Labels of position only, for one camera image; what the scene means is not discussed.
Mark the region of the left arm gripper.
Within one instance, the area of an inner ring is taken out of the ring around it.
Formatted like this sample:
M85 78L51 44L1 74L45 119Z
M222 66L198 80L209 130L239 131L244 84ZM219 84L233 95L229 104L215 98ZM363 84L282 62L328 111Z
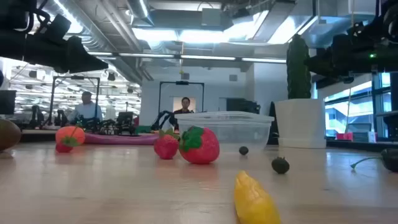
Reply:
M104 70L108 64L90 55L81 38L51 41L20 32L0 32L0 57L45 65L70 73Z

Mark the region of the large red toy strawberry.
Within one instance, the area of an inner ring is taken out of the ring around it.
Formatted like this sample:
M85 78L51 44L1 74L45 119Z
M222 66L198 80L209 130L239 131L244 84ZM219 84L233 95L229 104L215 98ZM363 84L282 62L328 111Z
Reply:
M215 133L208 128L192 126L179 140L181 156L192 164L210 164L220 154L220 144Z

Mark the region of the yellow toy corn cob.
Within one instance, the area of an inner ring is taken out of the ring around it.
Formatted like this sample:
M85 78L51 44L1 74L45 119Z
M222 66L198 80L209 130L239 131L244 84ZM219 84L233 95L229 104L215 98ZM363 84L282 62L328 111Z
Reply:
M240 224L282 224L272 197L243 170L234 180L234 205Z

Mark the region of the brown toy kiwi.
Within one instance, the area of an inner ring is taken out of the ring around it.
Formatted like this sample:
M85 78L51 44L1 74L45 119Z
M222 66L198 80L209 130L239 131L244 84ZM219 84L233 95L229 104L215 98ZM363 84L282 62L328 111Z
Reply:
M16 145L21 139L21 130L13 122L0 119L0 152Z

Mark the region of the green cactus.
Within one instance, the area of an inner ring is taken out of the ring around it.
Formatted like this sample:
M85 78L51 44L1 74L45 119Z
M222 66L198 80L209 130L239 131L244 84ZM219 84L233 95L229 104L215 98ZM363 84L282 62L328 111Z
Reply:
M305 40L295 34L286 58L288 99L311 98L311 74L305 65L309 57Z

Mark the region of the dark toy fruit green stem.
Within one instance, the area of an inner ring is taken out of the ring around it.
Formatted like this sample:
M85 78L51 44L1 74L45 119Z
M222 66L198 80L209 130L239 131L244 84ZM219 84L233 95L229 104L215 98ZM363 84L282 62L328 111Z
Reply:
M355 169L355 167L366 160L371 160L371 159L376 159L382 162L383 166L391 171L398 173L398 149L383 149L380 153L379 156L376 157L367 157L365 159L361 159L358 162L355 162L354 164L351 164L350 167L352 169Z

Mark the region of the small red toy strawberry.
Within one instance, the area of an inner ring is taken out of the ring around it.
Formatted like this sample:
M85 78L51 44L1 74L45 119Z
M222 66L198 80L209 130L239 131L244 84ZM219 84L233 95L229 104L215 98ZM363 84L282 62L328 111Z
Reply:
M160 130L159 138L155 140L154 151L155 153L164 160L172 159L179 148L179 135L174 133L173 128L168 130Z

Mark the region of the orange toy fruit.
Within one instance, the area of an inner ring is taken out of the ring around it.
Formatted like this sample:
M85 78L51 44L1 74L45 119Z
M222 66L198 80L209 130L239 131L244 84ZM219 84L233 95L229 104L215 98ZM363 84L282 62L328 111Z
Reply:
M85 141L85 132L78 126L65 126L55 133L55 141L69 147L79 146Z

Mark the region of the black rig frame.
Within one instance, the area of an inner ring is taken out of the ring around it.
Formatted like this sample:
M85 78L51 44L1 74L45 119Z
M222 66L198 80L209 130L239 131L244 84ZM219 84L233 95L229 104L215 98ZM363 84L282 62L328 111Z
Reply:
M99 93L100 93L100 78L98 77L84 77L84 76L79 76L79 75L69 75L69 76L54 76L53 77L53 81L52 81L52 91L51 91L51 95L50 95L50 109L49 109L49 116L46 120L46 122L48 122L48 124L50 124L50 122L52 121L52 115L53 115L53 102L54 102L54 97L55 97L55 89L56 89L56 84L57 84L57 79L61 78L61 79L71 79L71 80L84 80L84 79L89 79L89 80L96 80L97 84L95 85L96 87L96 98L95 98L95 115L94 115L94 120L96 121L96 123L99 123L99 119L97 117L97 113L98 113L98 101L99 101Z
M195 100L195 112L204 111L205 84L200 82L160 82L158 111L174 111L174 98Z

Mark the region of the dark toy blackberry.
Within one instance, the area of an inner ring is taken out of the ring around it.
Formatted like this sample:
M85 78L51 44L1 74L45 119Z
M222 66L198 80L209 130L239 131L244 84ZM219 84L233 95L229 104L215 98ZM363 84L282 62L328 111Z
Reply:
M271 166L278 174L285 174L290 169L290 164L284 157L276 157L272 160Z

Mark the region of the person at workbench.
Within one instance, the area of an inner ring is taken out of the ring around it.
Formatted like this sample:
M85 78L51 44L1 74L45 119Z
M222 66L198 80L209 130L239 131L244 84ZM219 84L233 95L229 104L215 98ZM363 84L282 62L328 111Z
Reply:
M74 123L80 116L85 119L98 118L100 121L103 120L100 106L93 102L91 97L92 94L88 91L82 93L82 103L76 105L75 109L67 117L69 123Z

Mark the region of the black computer monitor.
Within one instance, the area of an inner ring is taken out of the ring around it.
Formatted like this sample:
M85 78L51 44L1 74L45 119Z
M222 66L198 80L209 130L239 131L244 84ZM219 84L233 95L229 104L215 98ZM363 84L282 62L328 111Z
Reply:
M15 110L16 91L0 90L0 114L12 115Z

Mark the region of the small red berry green leaf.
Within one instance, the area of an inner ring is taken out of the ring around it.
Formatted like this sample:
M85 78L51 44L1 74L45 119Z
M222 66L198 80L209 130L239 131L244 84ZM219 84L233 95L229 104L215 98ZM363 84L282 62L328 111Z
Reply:
M74 147L79 146L80 143L76 138L65 136L58 143L56 143L55 150L58 153L69 153L73 150Z

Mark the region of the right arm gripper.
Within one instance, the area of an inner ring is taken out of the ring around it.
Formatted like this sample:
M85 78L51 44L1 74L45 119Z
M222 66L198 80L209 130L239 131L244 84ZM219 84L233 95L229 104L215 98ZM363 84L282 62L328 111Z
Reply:
M317 48L305 65L322 76L348 77L351 73L372 72L374 42L362 36L365 27L363 23L354 23L348 34L335 35L331 47Z

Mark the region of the clear plastic tupperware container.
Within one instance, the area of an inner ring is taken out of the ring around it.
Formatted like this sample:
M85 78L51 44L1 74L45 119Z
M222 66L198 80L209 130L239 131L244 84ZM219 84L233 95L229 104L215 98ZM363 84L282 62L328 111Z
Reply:
M217 111L177 114L180 132L192 126L214 132L223 148L237 150L246 146L250 151L261 151L267 146L274 118L243 111Z

